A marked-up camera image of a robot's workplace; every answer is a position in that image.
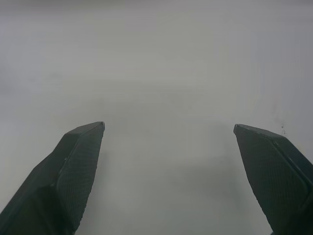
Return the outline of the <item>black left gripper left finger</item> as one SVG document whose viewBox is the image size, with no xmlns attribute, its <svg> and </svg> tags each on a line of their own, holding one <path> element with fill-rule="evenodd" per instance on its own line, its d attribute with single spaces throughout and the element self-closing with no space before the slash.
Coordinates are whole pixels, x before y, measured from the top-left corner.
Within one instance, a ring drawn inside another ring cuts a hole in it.
<svg viewBox="0 0 313 235">
<path fill-rule="evenodd" d="M 2 235 L 73 235 L 94 183 L 104 122 L 63 135 L 0 214 Z"/>
</svg>

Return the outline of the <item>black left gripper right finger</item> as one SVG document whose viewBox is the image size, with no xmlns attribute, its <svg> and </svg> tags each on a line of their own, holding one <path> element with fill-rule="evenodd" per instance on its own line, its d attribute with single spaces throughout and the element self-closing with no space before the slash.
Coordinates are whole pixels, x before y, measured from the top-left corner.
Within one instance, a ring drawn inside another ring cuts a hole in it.
<svg viewBox="0 0 313 235">
<path fill-rule="evenodd" d="M 236 124 L 247 179 L 273 234 L 313 233 L 313 165 L 284 136 Z"/>
</svg>

